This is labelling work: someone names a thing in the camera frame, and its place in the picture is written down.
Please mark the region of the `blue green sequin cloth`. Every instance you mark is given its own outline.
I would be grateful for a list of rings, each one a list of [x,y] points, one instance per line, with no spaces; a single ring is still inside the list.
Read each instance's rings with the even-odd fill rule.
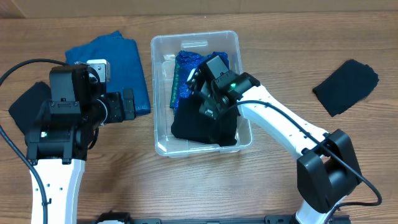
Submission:
[[[174,78],[172,83],[172,94],[170,97],[170,108],[174,113],[178,110],[181,98],[188,98],[191,91],[186,84],[187,78],[194,68],[212,56],[218,55],[229,67],[228,54],[226,52],[213,52],[212,54],[203,56],[195,52],[181,50],[175,58]]]

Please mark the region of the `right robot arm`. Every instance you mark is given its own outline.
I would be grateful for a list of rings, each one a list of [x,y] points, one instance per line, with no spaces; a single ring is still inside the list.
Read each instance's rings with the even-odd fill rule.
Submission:
[[[297,163],[303,204],[292,223],[328,223],[343,199],[360,183],[358,160],[349,136],[328,133],[279,103],[260,81],[237,74],[217,55],[189,71],[189,89],[203,98],[200,113],[221,121],[237,109],[270,134]]]

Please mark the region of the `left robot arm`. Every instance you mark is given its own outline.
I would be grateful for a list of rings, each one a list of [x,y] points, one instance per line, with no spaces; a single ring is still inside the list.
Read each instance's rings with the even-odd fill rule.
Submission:
[[[120,92],[109,93],[105,59],[53,67],[51,99],[25,135],[27,158],[39,180],[32,180],[32,223],[76,223],[78,194],[88,150],[99,128],[134,116]]]

